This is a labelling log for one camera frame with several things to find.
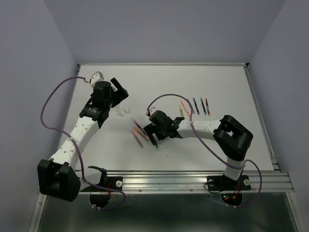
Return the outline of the yellow highlighter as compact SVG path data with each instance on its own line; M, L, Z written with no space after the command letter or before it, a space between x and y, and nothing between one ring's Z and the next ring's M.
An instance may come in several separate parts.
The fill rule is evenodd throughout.
M183 117L183 111L182 111L182 107L180 105L179 105L179 110L180 110L181 117Z

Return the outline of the blue pen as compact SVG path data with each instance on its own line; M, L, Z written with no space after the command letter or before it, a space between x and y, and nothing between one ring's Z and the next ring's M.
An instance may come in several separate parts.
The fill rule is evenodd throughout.
M200 101L201 101L201 105L202 105L203 112L204 112L204 114L206 115L207 112L206 112L206 108L205 108L205 105L204 105L204 102L203 102L203 98L202 98L202 97L200 97Z

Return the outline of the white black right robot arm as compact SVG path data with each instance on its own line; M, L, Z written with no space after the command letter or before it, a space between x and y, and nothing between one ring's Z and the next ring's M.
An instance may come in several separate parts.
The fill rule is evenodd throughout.
M253 134L234 117L225 115L222 119L214 121L194 121L184 117L171 119L163 111L156 110L149 115L149 121L150 124L143 130L154 146L157 146L157 141L166 138L216 141L227 156L227 160L224 161L226 168L222 177L223 185L232 189L239 184Z

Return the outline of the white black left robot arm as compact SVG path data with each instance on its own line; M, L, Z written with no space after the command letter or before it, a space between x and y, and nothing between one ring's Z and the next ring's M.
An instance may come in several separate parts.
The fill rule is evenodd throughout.
M105 176L95 174L89 182L84 174L78 177L74 169L80 163L81 171L84 172L82 152L109 117L110 109L125 100L128 92L116 78L110 81L91 78L89 84L93 93L71 132L41 122L45 128L66 136L60 148L48 160L41 160L37 166L41 194L72 202L82 190L83 183L96 190L114 192L114 189L106 188L108 179Z

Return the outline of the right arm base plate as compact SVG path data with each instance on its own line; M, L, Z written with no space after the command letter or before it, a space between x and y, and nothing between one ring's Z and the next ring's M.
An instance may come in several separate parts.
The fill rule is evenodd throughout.
M205 186L211 192L214 191L235 191L235 190L251 190L249 177L241 175L238 180L232 180L224 175L211 175L207 177Z

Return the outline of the pink highlighter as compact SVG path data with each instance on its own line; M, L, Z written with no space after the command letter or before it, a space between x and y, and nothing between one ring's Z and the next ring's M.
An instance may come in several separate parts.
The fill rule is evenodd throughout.
M135 138L135 140L137 141L137 143L139 144L139 146L141 148L143 148L143 144L141 143L141 141L139 140L139 138L137 137L136 133L134 131L131 132L133 137Z

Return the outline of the dark red pen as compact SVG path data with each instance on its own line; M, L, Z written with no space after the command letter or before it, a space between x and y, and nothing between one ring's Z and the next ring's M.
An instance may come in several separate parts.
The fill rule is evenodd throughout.
M146 135L145 131L143 130L143 128L139 125L139 123L134 119L134 118L131 118L131 121L137 126L138 129L140 129L140 131Z

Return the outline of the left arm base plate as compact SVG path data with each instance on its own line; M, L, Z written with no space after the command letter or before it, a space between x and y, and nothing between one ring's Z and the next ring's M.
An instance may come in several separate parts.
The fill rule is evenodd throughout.
M123 177L108 176L106 169L100 168L97 166L88 166L88 168L98 170L101 172L99 183L95 185L106 188L106 189L114 189L114 190L122 191ZM81 192L95 192L95 191L98 192L98 191L106 191L106 190L96 188L92 185L89 185L88 187L81 190Z

